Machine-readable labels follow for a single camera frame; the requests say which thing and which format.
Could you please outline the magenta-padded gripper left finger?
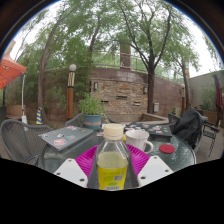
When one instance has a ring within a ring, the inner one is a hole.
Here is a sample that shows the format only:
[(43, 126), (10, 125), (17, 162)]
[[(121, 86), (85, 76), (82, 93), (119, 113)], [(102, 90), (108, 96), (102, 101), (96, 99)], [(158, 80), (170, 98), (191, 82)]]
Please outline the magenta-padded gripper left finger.
[(90, 176), (93, 171), (96, 149), (97, 147), (94, 146), (76, 159), (66, 159), (54, 174), (80, 187), (88, 188), (91, 183)]

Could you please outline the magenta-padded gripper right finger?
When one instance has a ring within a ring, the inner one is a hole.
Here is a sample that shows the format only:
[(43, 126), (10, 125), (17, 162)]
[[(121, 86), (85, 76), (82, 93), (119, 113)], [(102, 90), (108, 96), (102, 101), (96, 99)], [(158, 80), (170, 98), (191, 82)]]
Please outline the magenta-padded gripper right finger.
[(159, 156), (149, 156), (131, 145), (128, 145), (128, 149), (131, 155), (129, 171), (132, 188), (146, 186), (173, 173)]

